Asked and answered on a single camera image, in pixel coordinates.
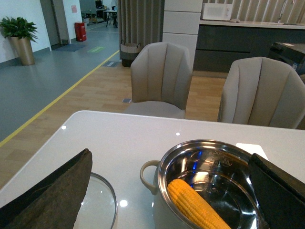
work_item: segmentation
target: black appliance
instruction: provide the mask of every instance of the black appliance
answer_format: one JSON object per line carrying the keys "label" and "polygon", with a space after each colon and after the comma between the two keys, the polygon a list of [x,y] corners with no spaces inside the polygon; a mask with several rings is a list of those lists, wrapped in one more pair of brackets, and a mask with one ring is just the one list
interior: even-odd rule
{"label": "black appliance", "polygon": [[102,5],[103,5],[103,3],[102,3],[101,0],[96,0],[96,1],[95,1],[95,7],[96,7],[97,9],[102,9]]}
{"label": "black appliance", "polygon": [[299,74],[305,74],[305,44],[273,43],[268,58],[285,62]]}

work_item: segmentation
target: floor mat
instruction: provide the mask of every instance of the floor mat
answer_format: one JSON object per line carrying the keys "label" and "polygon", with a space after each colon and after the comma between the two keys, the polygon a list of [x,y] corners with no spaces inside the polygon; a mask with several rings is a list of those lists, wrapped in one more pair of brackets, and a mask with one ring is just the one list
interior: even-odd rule
{"label": "floor mat", "polygon": [[83,44],[67,44],[58,49],[55,49],[55,51],[75,52],[83,47],[85,47],[85,45],[83,45]]}

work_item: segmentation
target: wooden floor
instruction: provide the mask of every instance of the wooden floor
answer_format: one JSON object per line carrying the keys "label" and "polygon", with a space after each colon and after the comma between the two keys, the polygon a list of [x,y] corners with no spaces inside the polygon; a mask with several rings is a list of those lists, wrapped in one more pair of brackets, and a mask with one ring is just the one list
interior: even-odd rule
{"label": "wooden floor", "polygon": [[[186,119],[216,121],[225,73],[194,72]],[[41,148],[73,113],[94,110],[121,113],[131,98],[130,68],[100,67],[0,147],[0,188]]]}

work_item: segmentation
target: red fire extinguisher box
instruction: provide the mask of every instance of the red fire extinguisher box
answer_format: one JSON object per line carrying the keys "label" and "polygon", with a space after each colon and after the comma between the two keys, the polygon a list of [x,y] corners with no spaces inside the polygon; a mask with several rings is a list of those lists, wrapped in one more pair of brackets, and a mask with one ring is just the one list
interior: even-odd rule
{"label": "red fire extinguisher box", "polygon": [[85,40],[87,40],[85,23],[84,22],[76,22],[74,24],[74,27],[75,27],[75,33],[76,33],[76,40],[78,42],[84,42]]}

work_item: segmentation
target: white table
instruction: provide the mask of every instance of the white table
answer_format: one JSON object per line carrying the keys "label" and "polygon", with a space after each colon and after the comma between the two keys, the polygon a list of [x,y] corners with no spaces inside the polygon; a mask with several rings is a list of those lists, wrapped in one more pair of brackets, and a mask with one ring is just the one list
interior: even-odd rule
{"label": "white table", "polygon": [[[128,202],[126,207],[119,205],[114,228],[153,229],[153,196],[140,181],[140,168],[192,139],[261,145],[271,162],[305,182],[302,130],[93,111],[77,112],[63,126],[66,129],[60,128],[0,191],[0,207],[88,148],[92,172],[112,184],[118,203]],[[147,180],[153,180],[154,170],[145,170]]]}
{"label": "white table", "polygon": [[[106,14],[108,14],[108,16],[106,16],[106,18],[107,18],[107,24],[106,24],[106,27],[108,27],[108,21],[109,21],[109,16],[110,16],[110,14],[112,14],[112,16],[114,17],[116,17],[116,15],[117,15],[117,10],[105,10],[104,11]],[[115,20],[113,20],[113,25],[114,26],[116,26],[116,27],[118,27],[118,25],[117,25],[117,20],[115,19]]]}

